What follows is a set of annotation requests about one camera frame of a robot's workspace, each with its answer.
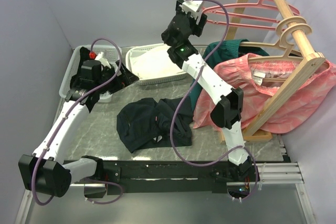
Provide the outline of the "dark navy shorts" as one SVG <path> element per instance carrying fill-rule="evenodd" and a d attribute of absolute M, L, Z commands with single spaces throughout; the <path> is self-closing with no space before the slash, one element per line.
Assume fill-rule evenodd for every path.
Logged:
<path fill-rule="evenodd" d="M 170 127 L 181 98 L 143 98 L 127 104 L 117 115 L 117 132 L 130 153 L 149 148 L 171 147 Z M 176 147 L 192 145 L 193 111 L 190 97 L 175 118 L 173 140 Z"/>

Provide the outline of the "pink hanger front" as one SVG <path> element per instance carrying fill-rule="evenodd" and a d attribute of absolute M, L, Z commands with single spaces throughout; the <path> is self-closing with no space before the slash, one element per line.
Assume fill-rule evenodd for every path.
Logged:
<path fill-rule="evenodd" d="M 260 8 L 232 8 L 226 7 L 226 5 L 235 3 L 236 0 L 216 1 L 222 2 L 227 9 L 230 27 L 275 30 L 275 27 L 280 23 L 280 19 L 277 17 L 277 15 L 281 13 L 280 9 L 278 8 L 278 0 L 274 0 L 274 3 L 264 1 L 265 4 L 276 5 L 278 10 Z"/>

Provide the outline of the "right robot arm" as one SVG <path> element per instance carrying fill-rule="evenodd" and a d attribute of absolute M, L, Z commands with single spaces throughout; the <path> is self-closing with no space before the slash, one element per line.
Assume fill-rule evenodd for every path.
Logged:
<path fill-rule="evenodd" d="M 162 33 L 171 61 L 194 78 L 215 104 L 211 120 L 220 127 L 228 148 L 230 176 L 242 181 L 253 165 L 252 156 L 245 149 L 241 130 L 243 91 L 226 83 L 202 58 L 190 43 L 189 36 L 199 37 L 207 22 L 202 7 L 206 0 L 177 0 L 176 14 Z"/>

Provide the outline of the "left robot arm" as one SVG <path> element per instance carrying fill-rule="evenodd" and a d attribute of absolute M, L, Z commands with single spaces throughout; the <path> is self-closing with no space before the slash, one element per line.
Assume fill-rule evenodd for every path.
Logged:
<path fill-rule="evenodd" d="M 65 164 L 66 151 L 78 127 L 98 103 L 100 94 L 112 88 L 117 92 L 128 85 L 129 71 L 120 60 L 111 68 L 99 60 L 86 60 L 72 77 L 62 111 L 42 143 L 31 155 L 22 155 L 18 166 L 24 186 L 36 198 L 38 193 L 62 197 L 70 185 L 82 179 L 98 183 L 106 178 L 103 161 L 83 156 Z"/>

